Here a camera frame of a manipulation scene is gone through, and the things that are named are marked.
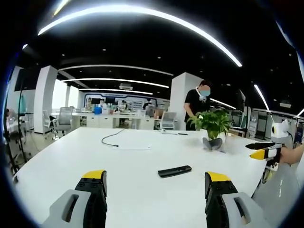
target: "desk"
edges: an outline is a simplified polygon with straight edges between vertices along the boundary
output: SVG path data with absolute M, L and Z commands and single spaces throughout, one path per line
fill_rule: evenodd
M 49 207 L 74 189 L 88 171 L 107 171 L 107 228 L 206 228 L 207 171 L 228 175 L 238 191 L 251 196 L 266 162 L 251 159 L 245 147 L 255 141 L 230 137 L 227 153 L 203 149 L 201 132 L 189 135 L 126 129 L 107 143 L 150 150 L 127 150 L 101 144 L 120 129 L 78 128 L 52 143 L 17 173 L 17 193 L 29 213 L 42 223 Z M 157 170 L 190 165 L 192 171 L 162 179 Z
M 59 113 L 52 113 L 53 116 L 58 116 Z M 154 122 L 158 119 L 149 118 L 146 116 L 139 116 L 134 114 L 113 114 L 113 115 L 95 115 L 94 113 L 73 113 L 73 123 L 72 129 L 80 127 L 80 118 L 86 117 L 87 127 L 96 128 L 115 128 L 117 126 L 117 121 L 120 118 L 131 119 L 134 123 L 136 129 L 141 130 L 153 130 Z

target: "column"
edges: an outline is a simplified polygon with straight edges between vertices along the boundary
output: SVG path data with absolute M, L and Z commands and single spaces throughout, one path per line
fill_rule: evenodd
M 189 73 L 183 73 L 172 79 L 171 96 L 170 96 L 170 112 L 176 112 L 176 130 L 185 130 L 186 124 L 184 122 L 186 111 L 184 103 L 186 95 L 191 89 L 200 85 L 203 79 Z
M 71 86 L 68 85 L 68 86 L 66 87 L 66 104 L 65 104 L 65 107 L 68 107 L 68 100 L 69 100 L 69 98 L 70 98 L 70 90 L 71 90 Z
M 46 66 L 41 69 L 34 99 L 34 131 L 36 133 L 44 133 L 43 111 L 47 110 L 49 114 L 52 112 L 52 99 L 55 80 L 58 70 L 52 66 Z

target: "window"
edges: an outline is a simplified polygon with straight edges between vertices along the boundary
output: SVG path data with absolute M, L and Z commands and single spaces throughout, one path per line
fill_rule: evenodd
M 66 93 L 67 84 L 56 79 L 53 91 L 52 109 L 59 109 L 66 106 Z
M 78 108 L 78 95 L 79 95 L 79 90 L 71 86 L 70 89 L 70 96 L 68 97 L 68 106 L 73 106 L 74 108 Z

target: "ceiling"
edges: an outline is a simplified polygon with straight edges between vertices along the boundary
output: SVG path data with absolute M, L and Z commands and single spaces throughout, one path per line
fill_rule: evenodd
M 41 27 L 72 12 L 117 4 L 117 1 L 71 0 Z M 33 36 L 18 59 L 21 67 L 66 67 L 108 64 L 137 66 L 173 74 L 123 67 L 83 67 L 65 70 L 75 78 L 120 78 L 171 86 L 175 76 L 188 72 L 212 83 L 211 97 L 237 103 L 241 89 L 249 106 L 265 109 L 254 89 L 257 84 L 270 110 L 298 114 L 304 105 L 298 98 L 304 88 L 296 51 L 288 45 L 268 11 L 253 0 L 121 1 L 181 18 L 209 33 L 242 63 L 238 67 L 202 36 L 172 21 L 143 14 L 94 14 L 57 25 Z M 82 81 L 89 88 L 119 88 L 120 82 Z M 70 85 L 82 88 L 75 82 Z M 133 84 L 137 91 L 170 98 L 170 88 Z M 291 108 L 280 107 L 280 101 Z

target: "ceiling light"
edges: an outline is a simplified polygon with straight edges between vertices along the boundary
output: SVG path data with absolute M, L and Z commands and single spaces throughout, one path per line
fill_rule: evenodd
M 224 102 L 217 101 L 217 100 L 212 99 L 212 98 L 210 98 L 210 100 L 213 101 L 213 102 L 219 103 L 219 104 L 221 104 L 221 105 L 225 105 L 225 106 L 227 106 L 227 107 L 229 107 L 229 108 L 236 109 L 235 107 L 232 107 L 232 106 L 230 106 L 230 105 L 228 105 L 228 104 L 226 104 L 226 103 L 224 103 Z
M 178 23 L 196 33 L 204 37 L 205 39 L 209 40 L 211 43 L 213 43 L 215 46 L 217 46 L 222 52 L 224 52 L 233 62 L 238 67 L 241 67 L 242 64 L 238 61 L 238 59 L 227 49 L 225 48 L 221 43 L 219 43 L 216 39 L 214 39 L 210 34 L 207 32 L 201 30 L 200 28 L 180 19 L 175 16 L 172 16 L 167 13 L 159 12 L 153 9 L 148 9 L 148 8 L 143 8 L 143 7 L 137 7 L 137 6 L 130 6 L 130 5 L 104 5 L 104 6 L 99 6 L 99 7 L 93 7 L 93 8 L 88 8 L 84 9 L 75 13 L 68 14 L 64 17 L 61 17 L 50 24 L 46 25 L 43 27 L 39 33 L 38 36 L 43 34 L 44 32 L 48 31 L 52 27 L 61 24 L 67 20 L 71 20 L 77 17 L 85 16 L 88 14 L 93 14 L 93 13 L 142 13 L 142 14 L 148 14 L 148 15 L 153 15 L 156 17 L 160 17 L 163 19 L 167 19 L 170 21 L 173 21 L 175 23 Z
M 269 110 L 269 107 L 268 107 L 268 105 L 267 105 L 267 103 L 266 103 L 266 100 L 265 100 L 265 98 L 263 97 L 263 94 L 262 94 L 261 90 L 259 89 L 259 87 L 258 87 L 257 85 L 254 85 L 254 87 L 255 87 L 257 93 L 258 93 L 258 94 L 260 95 L 260 97 L 262 98 L 262 100 L 263 100 L 263 102 L 264 102 L 264 104 L 265 104 L 265 106 L 266 106 L 267 111 L 270 111 L 270 110 Z
M 126 93 L 153 95 L 153 93 L 134 91 L 134 90 L 124 90 L 124 89 L 79 89 L 79 90 L 113 91 L 113 92 L 126 92 Z
M 61 9 L 68 3 L 68 1 L 70 0 L 62 0 L 61 3 L 58 5 L 58 8 L 56 9 L 55 13 L 54 13 L 54 16 L 56 14 L 59 13 L 59 11 L 61 11 Z
M 297 115 L 298 117 L 300 117 L 300 115 L 304 112 L 304 109 L 302 109 L 302 111 L 299 112 L 299 114 Z
M 147 84 L 147 85 L 151 85 L 151 86 L 159 86 L 159 87 L 169 88 L 169 86 L 167 86 L 167 85 L 160 85 L 160 84 L 151 83 L 151 82 L 142 82 L 142 81 L 135 81 L 135 80 L 120 79 L 120 78 L 74 78 L 74 79 L 62 80 L 62 82 L 71 82 L 71 81 L 93 81 L 93 80 L 134 82 L 134 83 Z
M 154 70 L 154 69 L 149 69 L 149 68 L 144 68 L 144 67 L 139 67 L 139 66 L 127 66 L 127 65 L 115 65 L 115 64 L 91 64 L 91 65 L 79 65 L 79 66 L 69 66 L 65 68 L 59 69 L 61 70 L 69 70 L 69 69 L 76 69 L 76 68 L 84 68 L 84 67 L 124 67 L 124 68 L 131 68 L 131 69 L 139 69 L 139 70 L 148 70 L 148 71 L 153 71 L 156 73 L 161 73 L 165 75 L 170 75 L 173 76 L 174 74 L 170 74 L 167 72 L 159 71 L 159 70 Z

